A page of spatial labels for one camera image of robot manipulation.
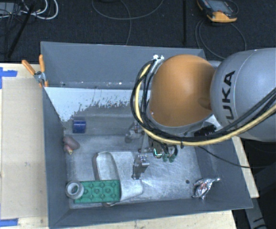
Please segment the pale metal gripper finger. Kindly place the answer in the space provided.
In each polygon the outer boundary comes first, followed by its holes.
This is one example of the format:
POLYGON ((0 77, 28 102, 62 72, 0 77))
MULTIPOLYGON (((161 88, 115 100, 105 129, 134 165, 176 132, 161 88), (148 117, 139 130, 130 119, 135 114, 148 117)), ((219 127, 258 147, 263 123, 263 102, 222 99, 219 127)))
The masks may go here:
POLYGON ((125 134, 125 142, 131 143, 134 140, 138 140, 143 137, 144 130, 138 122, 133 122, 125 134))
POLYGON ((148 155, 138 154, 134 159, 132 178, 134 180, 140 179, 141 174, 146 171, 149 165, 148 155))

